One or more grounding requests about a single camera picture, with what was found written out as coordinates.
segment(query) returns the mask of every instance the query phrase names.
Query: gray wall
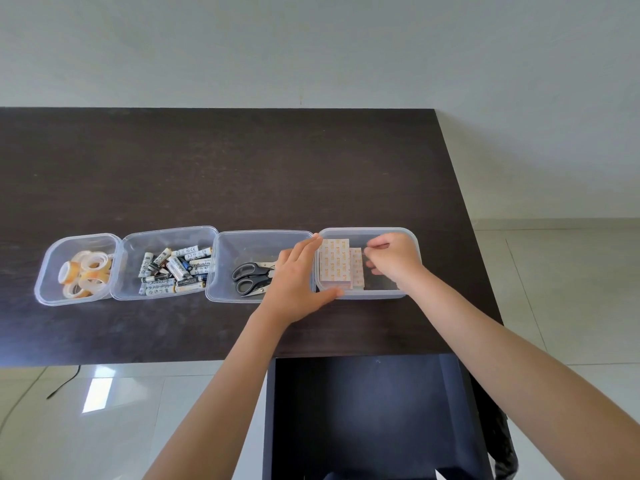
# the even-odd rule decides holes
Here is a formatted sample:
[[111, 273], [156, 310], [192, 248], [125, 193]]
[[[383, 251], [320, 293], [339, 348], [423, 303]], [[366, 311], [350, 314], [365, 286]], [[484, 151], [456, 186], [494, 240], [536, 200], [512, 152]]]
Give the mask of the gray wall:
[[435, 107], [473, 218], [640, 217], [640, 0], [0, 2], [0, 105]]

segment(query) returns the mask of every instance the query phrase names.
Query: person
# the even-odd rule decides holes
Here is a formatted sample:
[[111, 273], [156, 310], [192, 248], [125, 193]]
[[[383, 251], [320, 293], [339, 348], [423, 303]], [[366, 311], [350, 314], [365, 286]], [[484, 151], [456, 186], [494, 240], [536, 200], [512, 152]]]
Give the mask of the person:
[[[322, 238], [284, 250], [262, 303], [145, 480], [230, 479], [265, 373], [284, 330], [343, 292], [314, 293]], [[567, 479], [640, 478], [640, 425], [595, 387], [495, 322], [421, 263], [404, 233], [367, 243], [366, 266], [422, 309], [493, 400]]]

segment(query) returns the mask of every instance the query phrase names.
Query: black scissors handle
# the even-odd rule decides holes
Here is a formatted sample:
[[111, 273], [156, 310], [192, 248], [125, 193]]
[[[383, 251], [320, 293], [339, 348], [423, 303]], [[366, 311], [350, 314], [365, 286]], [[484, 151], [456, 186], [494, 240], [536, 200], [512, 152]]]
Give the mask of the black scissors handle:
[[247, 278], [248, 276], [267, 275], [270, 271], [273, 270], [268, 267], [258, 266], [254, 262], [245, 262], [238, 266], [233, 273], [231, 273], [231, 279], [233, 281], [238, 281], [242, 278]]
[[268, 285], [271, 282], [271, 278], [268, 275], [252, 275], [242, 278], [236, 282], [236, 291], [240, 296], [246, 296], [256, 288], [260, 288], [262, 285]]

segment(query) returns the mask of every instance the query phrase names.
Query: dark wooden table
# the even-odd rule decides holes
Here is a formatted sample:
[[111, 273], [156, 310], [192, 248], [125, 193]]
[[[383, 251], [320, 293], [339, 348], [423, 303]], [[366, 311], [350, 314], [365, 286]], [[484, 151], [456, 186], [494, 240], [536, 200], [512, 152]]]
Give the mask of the dark wooden table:
[[[46, 249], [98, 232], [402, 226], [430, 270], [500, 321], [433, 110], [0, 109], [0, 155], [2, 366], [228, 353], [255, 306], [204, 293], [37, 303]], [[292, 325], [276, 355], [446, 351], [405, 297], [336, 301]]]

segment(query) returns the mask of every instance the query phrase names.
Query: floor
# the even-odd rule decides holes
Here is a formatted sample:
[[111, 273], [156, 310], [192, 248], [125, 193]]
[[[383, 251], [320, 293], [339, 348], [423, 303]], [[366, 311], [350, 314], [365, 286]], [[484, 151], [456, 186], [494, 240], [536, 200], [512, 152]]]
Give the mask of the floor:
[[[478, 231], [505, 325], [640, 421], [640, 231]], [[139, 479], [220, 362], [50, 367], [0, 435], [0, 478]], [[0, 418], [43, 369], [0, 369]], [[259, 479], [264, 387], [235, 479]], [[518, 479], [560, 476], [511, 424]]]

